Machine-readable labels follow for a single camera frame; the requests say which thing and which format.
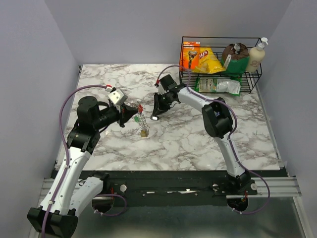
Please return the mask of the red key tag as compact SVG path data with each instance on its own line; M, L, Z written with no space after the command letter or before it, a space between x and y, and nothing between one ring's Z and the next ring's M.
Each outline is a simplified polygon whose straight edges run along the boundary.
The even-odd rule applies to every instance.
M140 113L142 113L143 107L142 107L141 105L138 106L138 111L139 111Z

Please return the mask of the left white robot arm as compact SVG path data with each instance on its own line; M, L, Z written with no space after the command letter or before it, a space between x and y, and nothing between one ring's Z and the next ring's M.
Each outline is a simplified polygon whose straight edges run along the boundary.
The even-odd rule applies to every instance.
M81 172L100 139L100 133L112 123L120 127L128 122L138 109L128 106L111 93L107 103L93 96L79 100L77 120L64 140L65 158L53 184L38 208L30 208L27 218L42 236L70 238L74 234L79 216L97 195L109 192L107 176L91 176L86 184L75 190Z

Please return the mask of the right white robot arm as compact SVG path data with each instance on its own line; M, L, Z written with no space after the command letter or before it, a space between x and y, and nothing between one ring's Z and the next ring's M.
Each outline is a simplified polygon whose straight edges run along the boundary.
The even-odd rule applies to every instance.
M166 75L155 84L152 120L171 109L173 102L191 106L202 113L207 134L217 142L226 163L227 192L239 194L251 184L249 171L241 164L232 134L237 118L222 98L211 99L183 83L177 84L171 75Z

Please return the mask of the round metal keyring disc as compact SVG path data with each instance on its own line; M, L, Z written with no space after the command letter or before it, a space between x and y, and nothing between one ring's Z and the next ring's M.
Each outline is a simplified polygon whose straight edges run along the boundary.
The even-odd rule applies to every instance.
M138 112L135 117L138 117L139 120L140 120L140 122L138 123L139 126L140 126L140 130L141 130L141 131L142 131L142 130L143 130L143 131L146 131L146 132L148 133L148 135L149 135L149 126L148 126L148 124L147 124L147 122L146 122L146 118L145 118L143 112L142 112L142 113Z

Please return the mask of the yellow key tag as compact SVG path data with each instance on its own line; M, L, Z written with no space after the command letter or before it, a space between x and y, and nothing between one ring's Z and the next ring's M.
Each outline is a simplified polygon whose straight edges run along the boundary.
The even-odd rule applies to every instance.
M142 130L142 131L140 132L140 136L141 136L141 137L148 137L148 133L147 133L146 131L143 131L143 130Z

